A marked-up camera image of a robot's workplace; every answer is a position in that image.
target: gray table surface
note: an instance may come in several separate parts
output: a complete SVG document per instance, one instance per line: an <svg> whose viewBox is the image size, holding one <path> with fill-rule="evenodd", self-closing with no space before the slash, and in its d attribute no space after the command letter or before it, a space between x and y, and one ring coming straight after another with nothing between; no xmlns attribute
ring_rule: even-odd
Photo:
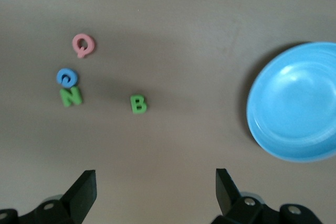
<svg viewBox="0 0 336 224"><path fill-rule="evenodd" d="M335 223L336 158L266 153L246 125L249 87L281 51L336 40L335 0L0 0L0 208L25 214L96 169L84 223L210 223L215 169L272 208ZM71 47L90 34L97 50ZM84 103L64 108L59 69ZM133 115L129 97L146 96Z"/></svg>

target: silver bolt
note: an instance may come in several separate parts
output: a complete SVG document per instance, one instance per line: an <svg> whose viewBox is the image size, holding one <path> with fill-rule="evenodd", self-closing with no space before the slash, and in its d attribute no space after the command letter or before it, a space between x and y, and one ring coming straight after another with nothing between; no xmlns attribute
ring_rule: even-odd
<svg viewBox="0 0 336 224"><path fill-rule="evenodd" d="M8 214L6 212L3 212L2 214L0 214L0 220L5 219L8 216Z"/></svg>
<svg viewBox="0 0 336 224"><path fill-rule="evenodd" d="M43 209L44 210L48 210L48 209L51 209L51 208L53 208L54 207L54 203L49 203L49 204L46 204L44 207L43 207Z"/></svg>
<svg viewBox="0 0 336 224"><path fill-rule="evenodd" d="M296 206L289 206L288 210L294 215L300 215L301 214L300 209Z"/></svg>
<svg viewBox="0 0 336 224"><path fill-rule="evenodd" d="M254 206L256 204L256 202L251 198L246 198L244 201L245 201L245 204L248 206Z"/></svg>

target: plate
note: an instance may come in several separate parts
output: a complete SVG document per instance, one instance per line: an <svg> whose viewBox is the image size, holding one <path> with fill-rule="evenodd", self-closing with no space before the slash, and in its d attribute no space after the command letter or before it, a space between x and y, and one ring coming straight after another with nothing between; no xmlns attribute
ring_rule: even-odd
<svg viewBox="0 0 336 224"><path fill-rule="evenodd" d="M273 156L312 162L336 154L336 43L278 55L252 85L246 114L254 139Z"/></svg>

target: blue plate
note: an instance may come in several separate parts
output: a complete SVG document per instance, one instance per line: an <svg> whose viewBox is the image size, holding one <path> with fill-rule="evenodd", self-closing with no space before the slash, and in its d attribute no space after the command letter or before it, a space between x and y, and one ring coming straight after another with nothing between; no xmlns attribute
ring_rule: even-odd
<svg viewBox="0 0 336 224"><path fill-rule="evenodd" d="M311 162L336 154L336 43L293 47L255 80L247 122L270 154Z"/></svg>

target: green letter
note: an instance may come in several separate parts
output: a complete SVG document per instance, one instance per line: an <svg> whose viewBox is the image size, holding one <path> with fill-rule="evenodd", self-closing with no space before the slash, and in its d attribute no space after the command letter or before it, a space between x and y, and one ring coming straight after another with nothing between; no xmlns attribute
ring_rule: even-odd
<svg viewBox="0 0 336 224"><path fill-rule="evenodd" d="M72 103L80 105L82 103L82 96L80 95L79 88L73 86L70 91L67 89L61 89L59 91L64 107L69 107Z"/></svg>
<svg viewBox="0 0 336 224"><path fill-rule="evenodd" d="M132 111L134 114L142 114L147 110L147 104L143 95L136 94L131 96Z"/></svg>

